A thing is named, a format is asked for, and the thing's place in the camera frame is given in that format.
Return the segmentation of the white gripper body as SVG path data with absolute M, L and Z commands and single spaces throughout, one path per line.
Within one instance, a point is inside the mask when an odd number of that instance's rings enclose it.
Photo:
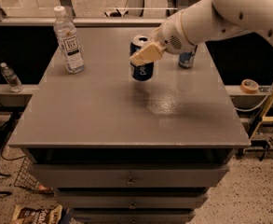
M 159 42 L 170 54 L 190 52 L 194 47 L 184 34 L 182 25 L 182 11 L 174 13 L 164 20 L 151 33 L 153 39 Z

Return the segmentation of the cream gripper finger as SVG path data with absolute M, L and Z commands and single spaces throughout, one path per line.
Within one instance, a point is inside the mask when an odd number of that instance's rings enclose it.
M 135 51 L 130 56 L 130 61 L 136 66 L 153 63 L 163 57 L 165 49 L 166 47 L 161 45 L 159 42 L 151 42 L 143 48 Z

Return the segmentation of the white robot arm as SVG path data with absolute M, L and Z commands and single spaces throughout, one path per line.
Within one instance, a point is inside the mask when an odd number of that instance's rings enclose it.
M 130 61 L 136 66 L 152 63 L 165 52 L 190 52 L 206 41 L 243 32 L 254 32 L 273 47 L 273 0 L 200 0 L 164 20 Z

